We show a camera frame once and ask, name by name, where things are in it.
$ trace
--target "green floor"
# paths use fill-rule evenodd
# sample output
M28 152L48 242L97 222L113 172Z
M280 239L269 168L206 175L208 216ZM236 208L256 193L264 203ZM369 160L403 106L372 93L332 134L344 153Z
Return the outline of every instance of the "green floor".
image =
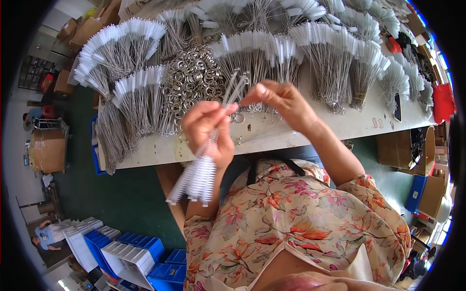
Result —
M73 135L68 145L66 174L55 173L60 203L66 217L101 219L121 232L160 237L166 249L185 248L185 241L173 219L157 178L155 167L117 170L113 176L97 176L90 145L89 121L97 114L92 108L94 91L76 86L66 104L65 120ZM352 140L353 153L371 174L389 203L401 212L412 176L377 163L375 137Z

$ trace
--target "red stool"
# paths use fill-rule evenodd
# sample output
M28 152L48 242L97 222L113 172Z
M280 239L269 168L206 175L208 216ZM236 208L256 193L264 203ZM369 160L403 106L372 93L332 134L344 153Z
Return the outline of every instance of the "red stool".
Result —
M55 119L55 107L53 105L45 105L42 107L42 117L47 119Z

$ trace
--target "floral blouse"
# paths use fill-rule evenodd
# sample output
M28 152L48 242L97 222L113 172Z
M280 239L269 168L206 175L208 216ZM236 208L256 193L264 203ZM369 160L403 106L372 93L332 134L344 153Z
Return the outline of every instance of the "floral blouse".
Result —
M329 271L347 269L364 244L374 282L396 281L411 236L372 177L331 189L324 169L293 161L306 176L267 161L255 184L237 188L246 183L235 181L215 221L194 216L185 222L186 290L212 290L211 277L231 288L249 286L284 244Z

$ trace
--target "white table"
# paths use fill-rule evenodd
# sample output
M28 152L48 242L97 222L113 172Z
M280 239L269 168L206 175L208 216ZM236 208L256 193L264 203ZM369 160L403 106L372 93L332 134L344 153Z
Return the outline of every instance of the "white table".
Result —
M385 55L390 54L385 45L382 45L382 51ZM430 119L425 117L418 103L410 103L405 100L401 100L403 121L398 122L393 117L393 114L388 113L384 107L384 101L380 99L382 89L378 80L367 93L366 105L362 112L352 110L347 106L346 115L335 115L328 112L325 104L311 100L309 96L311 87L309 76L310 71L309 67L307 67L302 74L300 92L308 100L317 115L319 115L333 132L335 132L340 140L378 135L435 124L433 117ZM249 118L246 113L244 115L245 119L243 123L232 123L230 127L230 134L235 143L240 136L242 136L242 140L245 141L269 130L272 130L272 133L280 133L280 129L282 129L284 134L236 145L235 155L299 147L310 144L303 135L294 133L292 130L286 131L284 129L286 127L284 121L280 122L275 119L274 123L271 124L270 114L268 114L267 119L263 119L264 114L262 112L255 113L253 118ZM251 125L251 131L247 130L248 124ZM178 135L152 136L140 140L137 143L136 153L127 157L121 164L117 165L116 168L143 167L172 162L185 162L193 159L194 156L189 150L186 141L181 141ZM101 169L105 169L105 158L101 146L99 146L99 160Z

